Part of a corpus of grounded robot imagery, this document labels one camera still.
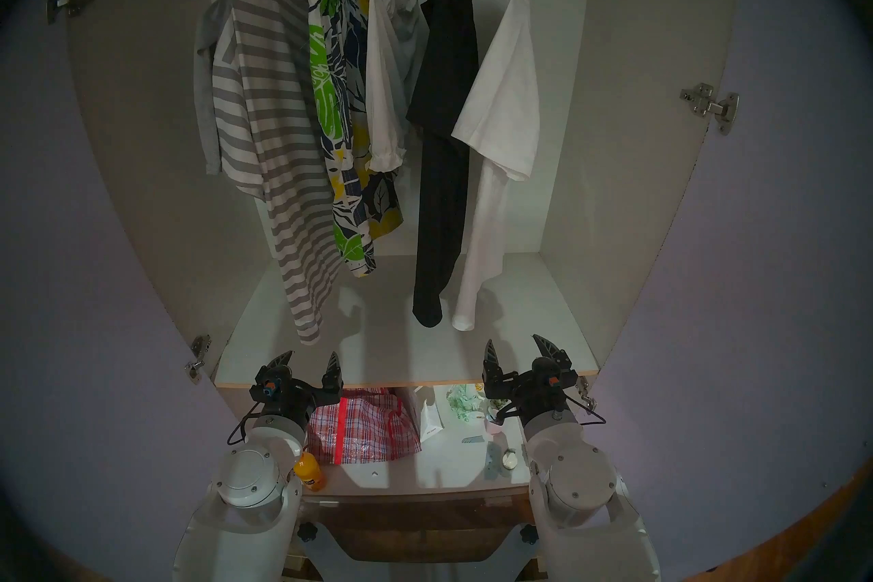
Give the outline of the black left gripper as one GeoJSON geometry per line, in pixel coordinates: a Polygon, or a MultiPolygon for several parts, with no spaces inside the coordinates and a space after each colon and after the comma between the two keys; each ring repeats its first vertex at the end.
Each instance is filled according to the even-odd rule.
{"type": "Polygon", "coordinates": [[[263,405],[261,415],[308,424],[317,408],[339,404],[343,389],[340,360],[337,353],[331,353],[321,387],[315,387],[293,377],[289,367],[292,356],[293,351],[281,353],[262,367],[250,387],[250,395],[254,402],[263,405]]]}

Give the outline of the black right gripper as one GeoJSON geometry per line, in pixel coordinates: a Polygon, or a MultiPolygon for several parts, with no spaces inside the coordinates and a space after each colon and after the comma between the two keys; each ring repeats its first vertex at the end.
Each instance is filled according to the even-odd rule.
{"type": "Polygon", "coordinates": [[[568,410],[565,390],[575,385],[578,375],[564,350],[539,334],[532,336],[541,359],[535,359],[525,373],[505,374],[499,365],[491,339],[485,345],[483,383],[490,400],[506,400],[494,419],[534,419],[540,414],[568,410]]]}

